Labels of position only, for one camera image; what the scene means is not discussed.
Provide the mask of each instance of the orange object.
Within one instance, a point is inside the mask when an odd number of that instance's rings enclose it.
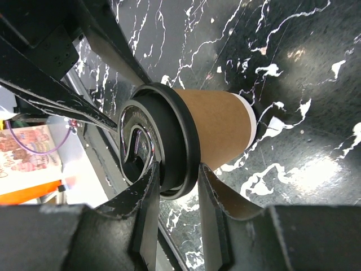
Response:
[[[1,205],[16,205],[45,196],[58,189],[61,181],[48,182],[43,185],[33,186],[30,188],[14,191],[11,193],[0,195]]]

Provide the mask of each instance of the brown paper cup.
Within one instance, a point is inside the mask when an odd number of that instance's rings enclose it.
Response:
[[[256,117],[241,96],[225,91],[175,90],[186,103],[201,147],[201,162],[219,168],[248,148],[256,136]]]

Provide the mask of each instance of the black metal bracket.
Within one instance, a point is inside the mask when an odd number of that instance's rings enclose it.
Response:
[[[159,164],[96,210],[0,208],[4,270],[155,270]],[[212,270],[360,270],[361,208],[262,209],[199,168],[205,267]]]
[[[0,84],[49,115],[117,130],[110,118],[60,82],[78,59],[72,41],[79,32],[103,61],[134,85],[151,82],[129,49],[108,2],[31,3],[12,0],[0,4]]]

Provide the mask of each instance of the black marble surface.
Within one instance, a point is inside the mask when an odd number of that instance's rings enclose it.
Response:
[[[361,203],[361,5],[351,0],[113,0],[136,58],[174,88],[245,95],[258,140],[216,170],[251,201]],[[86,41],[76,70],[117,121],[134,88]],[[191,270],[204,270],[197,190],[161,202]]]

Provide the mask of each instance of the cardboard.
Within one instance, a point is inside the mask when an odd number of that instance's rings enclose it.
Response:
[[[248,148],[256,134],[256,117],[242,97],[225,91],[175,90],[197,127],[201,162],[212,170]]]

